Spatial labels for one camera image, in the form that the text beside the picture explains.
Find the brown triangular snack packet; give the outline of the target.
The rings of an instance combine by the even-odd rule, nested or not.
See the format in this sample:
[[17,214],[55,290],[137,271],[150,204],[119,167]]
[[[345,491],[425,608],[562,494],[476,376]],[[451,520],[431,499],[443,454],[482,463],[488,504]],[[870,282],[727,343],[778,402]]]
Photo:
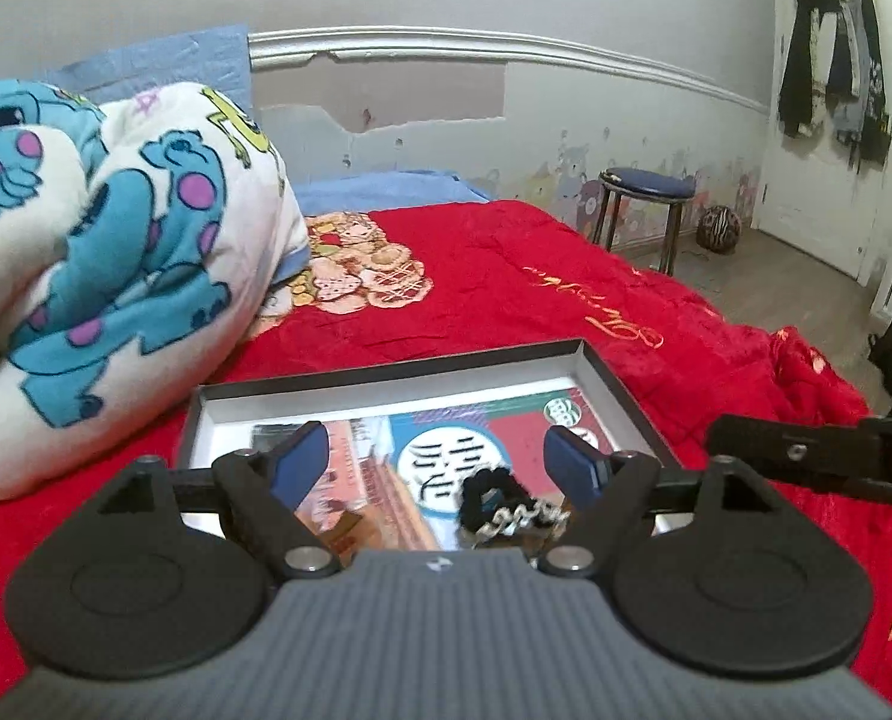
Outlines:
[[358,512],[343,512],[334,527],[319,535],[322,543],[347,567],[358,553],[368,550],[378,538],[375,524]]

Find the black hair scrunchie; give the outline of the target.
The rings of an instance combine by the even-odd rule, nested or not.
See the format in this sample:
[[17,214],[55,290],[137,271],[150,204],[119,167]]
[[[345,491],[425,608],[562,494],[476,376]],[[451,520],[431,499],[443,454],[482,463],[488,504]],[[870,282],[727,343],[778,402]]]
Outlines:
[[505,466],[482,468],[460,486],[457,531],[469,550],[537,553],[565,532],[570,517],[562,504],[531,496]]

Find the black shallow cardboard box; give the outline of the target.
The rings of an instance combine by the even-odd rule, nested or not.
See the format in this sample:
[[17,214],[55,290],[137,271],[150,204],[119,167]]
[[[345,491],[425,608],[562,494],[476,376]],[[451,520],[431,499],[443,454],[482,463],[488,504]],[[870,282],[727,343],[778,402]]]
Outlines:
[[552,427],[602,454],[675,461],[592,346],[565,340],[203,387],[187,413],[179,466],[265,449],[308,421],[327,429],[329,458],[298,514],[319,532],[345,514],[372,515],[399,550],[460,548],[460,485],[482,468],[503,466],[531,496],[560,500],[542,457]]

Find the colourful history book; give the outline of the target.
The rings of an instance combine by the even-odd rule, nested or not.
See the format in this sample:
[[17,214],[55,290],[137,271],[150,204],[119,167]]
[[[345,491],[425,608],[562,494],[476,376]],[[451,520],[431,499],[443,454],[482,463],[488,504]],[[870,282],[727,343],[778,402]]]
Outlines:
[[505,466],[534,497],[560,500],[542,460],[545,433],[570,429],[599,450],[615,442],[563,377],[387,406],[324,411],[329,463],[297,514],[314,530],[343,512],[376,517],[393,550],[455,550],[462,481]]

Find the white door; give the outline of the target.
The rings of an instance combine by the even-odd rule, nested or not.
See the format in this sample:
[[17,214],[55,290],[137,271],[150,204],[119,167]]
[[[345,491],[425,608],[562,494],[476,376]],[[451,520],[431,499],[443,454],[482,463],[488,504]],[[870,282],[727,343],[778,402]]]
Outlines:
[[866,283],[892,215],[892,0],[775,0],[755,226]]

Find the white blue monster quilt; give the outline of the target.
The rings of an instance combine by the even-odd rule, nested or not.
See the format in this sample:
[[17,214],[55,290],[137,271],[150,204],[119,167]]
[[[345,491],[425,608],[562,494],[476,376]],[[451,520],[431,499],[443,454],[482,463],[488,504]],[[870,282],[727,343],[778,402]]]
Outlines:
[[309,257],[282,156],[218,89],[0,80],[0,500],[182,400]]

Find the striped brown ball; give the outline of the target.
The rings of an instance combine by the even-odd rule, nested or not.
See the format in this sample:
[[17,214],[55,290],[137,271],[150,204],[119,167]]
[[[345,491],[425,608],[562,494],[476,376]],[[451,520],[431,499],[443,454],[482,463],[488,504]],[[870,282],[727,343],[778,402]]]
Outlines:
[[725,205],[714,205],[703,211],[697,224],[697,244],[713,254],[729,254],[736,249],[743,232],[743,223],[736,211]]

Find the blue round stool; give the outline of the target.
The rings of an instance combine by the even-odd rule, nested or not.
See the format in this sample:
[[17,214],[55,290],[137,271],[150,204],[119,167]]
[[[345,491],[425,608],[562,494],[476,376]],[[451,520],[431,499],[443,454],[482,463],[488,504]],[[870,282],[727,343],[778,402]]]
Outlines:
[[664,176],[638,167],[611,167],[599,174],[599,184],[604,190],[604,200],[596,218],[592,240],[604,242],[607,250],[613,249],[620,205],[624,200],[664,206],[666,227],[659,250],[659,271],[666,277],[672,277],[684,211],[692,203],[697,190],[692,177]]

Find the dark hanging clothes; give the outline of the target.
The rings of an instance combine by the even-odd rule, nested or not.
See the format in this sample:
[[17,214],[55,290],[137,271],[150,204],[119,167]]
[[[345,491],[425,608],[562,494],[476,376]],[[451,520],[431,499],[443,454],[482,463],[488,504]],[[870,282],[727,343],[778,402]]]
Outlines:
[[892,132],[874,0],[794,0],[778,122],[788,138],[832,128],[855,169],[885,165]]

